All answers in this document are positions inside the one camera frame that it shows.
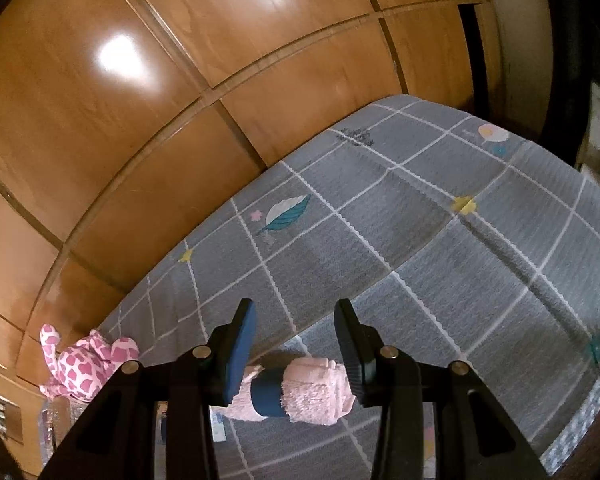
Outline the wooden wardrobe wall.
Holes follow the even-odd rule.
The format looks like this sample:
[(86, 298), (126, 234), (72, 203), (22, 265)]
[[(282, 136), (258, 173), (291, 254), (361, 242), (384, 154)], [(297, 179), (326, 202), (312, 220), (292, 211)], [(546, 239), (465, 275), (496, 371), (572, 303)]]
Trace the wooden wardrobe wall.
[(373, 100), (477, 96), (492, 0), (10, 0), (0, 15), (0, 364), (96, 326), (189, 230)]

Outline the blue Tempo tissue pack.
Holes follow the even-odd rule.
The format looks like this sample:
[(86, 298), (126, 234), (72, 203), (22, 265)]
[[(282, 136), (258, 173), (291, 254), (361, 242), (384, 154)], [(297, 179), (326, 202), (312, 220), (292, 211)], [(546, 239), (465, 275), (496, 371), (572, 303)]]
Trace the blue Tempo tissue pack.
[(211, 408), (209, 408), (209, 411), (213, 442), (225, 442), (227, 440), (227, 437), (222, 410), (217, 406), (212, 406)]

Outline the ornate silver tissue box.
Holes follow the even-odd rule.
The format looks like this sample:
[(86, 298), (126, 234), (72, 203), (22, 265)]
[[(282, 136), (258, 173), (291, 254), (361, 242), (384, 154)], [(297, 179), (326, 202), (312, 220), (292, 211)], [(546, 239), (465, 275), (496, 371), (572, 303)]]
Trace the ornate silver tissue box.
[(38, 414), (38, 442), (40, 442), (42, 466), (47, 464), (86, 408), (86, 403), (63, 396), (53, 401), (43, 402)]

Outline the pink spotted plush toy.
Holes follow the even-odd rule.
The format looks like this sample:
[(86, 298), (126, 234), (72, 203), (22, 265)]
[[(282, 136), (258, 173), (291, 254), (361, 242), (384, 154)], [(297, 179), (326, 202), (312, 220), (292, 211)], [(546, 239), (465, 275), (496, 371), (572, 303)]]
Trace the pink spotted plush toy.
[(40, 343), (50, 372), (40, 390), (49, 401), (68, 398), (90, 403), (122, 364), (140, 356), (134, 339), (120, 337), (108, 344), (98, 330), (58, 353), (61, 336), (54, 326), (43, 324)]

